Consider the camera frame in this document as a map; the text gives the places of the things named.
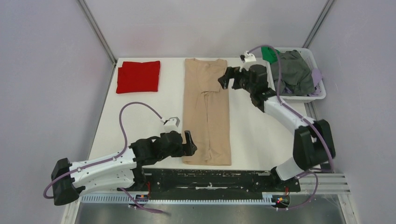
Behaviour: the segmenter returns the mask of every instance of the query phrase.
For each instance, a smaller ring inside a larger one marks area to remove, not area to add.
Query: beige trousers
[[[228,90],[218,78],[227,61],[185,60],[183,131],[190,130],[197,146],[193,156],[183,157],[192,165],[231,165]]]

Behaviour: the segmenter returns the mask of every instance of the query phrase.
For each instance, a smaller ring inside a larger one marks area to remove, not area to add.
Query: folded red shirt
[[[160,61],[123,62],[118,68],[116,93],[158,92]]]

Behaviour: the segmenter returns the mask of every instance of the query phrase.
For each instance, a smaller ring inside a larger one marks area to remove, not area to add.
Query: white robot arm
[[[233,78],[233,89],[248,91],[254,106],[277,119],[290,133],[294,134],[293,156],[271,170],[275,183],[287,181],[328,160],[329,156],[325,147],[317,140],[318,136],[315,131],[323,137],[331,157],[334,158],[335,151],[329,123],[298,114],[289,104],[278,98],[273,89],[268,87],[267,68],[259,64],[253,54],[245,52],[240,57],[243,65],[228,67],[225,75],[219,78],[218,81],[223,89],[228,88],[229,80]]]
[[[165,133],[160,137],[137,140],[119,157],[120,152],[73,163],[67,158],[59,160],[52,172],[52,181],[71,170],[76,172],[52,185],[54,204],[68,204],[94,191],[130,187],[141,189],[146,183],[142,166],[155,164],[168,156],[191,156],[197,150],[189,131],[184,132],[186,144],[182,144],[182,136],[176,132],[179,123],[177,117],[164,121]]]

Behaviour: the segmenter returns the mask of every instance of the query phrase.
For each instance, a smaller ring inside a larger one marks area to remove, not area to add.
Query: white plastic basket
[[[279,50],[282,53],[284,53],[286,51],[290,51],[290,50],[297,50],[301,54],[301,57],[305,60],[305,62],[307,62],[310,69],[318,68],[318,66],[316,65],[315,59],[313,57],[313,54],[309,49],[306,49],[306,48],[275,48],[275,49]],[[267,68],[267,72],[268,72],[268,74],[271,75],[271,78],[270,78],[270,80],[272,80],[272,83],[270,83],[271,88],[275,89],[270,66],[269,66],[269,68]],[[326,90],[325,90],[325,86],[323,85],[323,81],[320,81],[320,83],[316,86],[316,88],[319,88],[320,93],[318,96],[315,96],[315,97],[282,96],[282,98],[288,103],[309,103],[315,99],[325,98]]]

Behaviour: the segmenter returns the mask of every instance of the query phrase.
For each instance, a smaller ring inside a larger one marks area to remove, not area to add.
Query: white table
[[[228,66],[241,66],[239,58],[223,58]],[[161,61],[158,92],[116,94],[118,67],[124,61]],[[120,58],[115,69],[106,98],[98,130],[89,159],[119,152],[124,139],[118,123],[120,109],[132,101],[141,101],[156,109],[164,118],[183,118],[185,58]],[[176,169],[232,169],[270,170],[292,156],[294,136],[277,120],[254,107],[245,90],[233,90],[230,83],[230,138],[231,166],[186,165],[181,158],[167,158],[152,168]],[[297,111],[306,115],[303,103],[291,104]],[[128,137],[128,145],[138,139],[159,136],[163,125],[157,116],[142,105],[131,105],[124,110],[122,121]]]

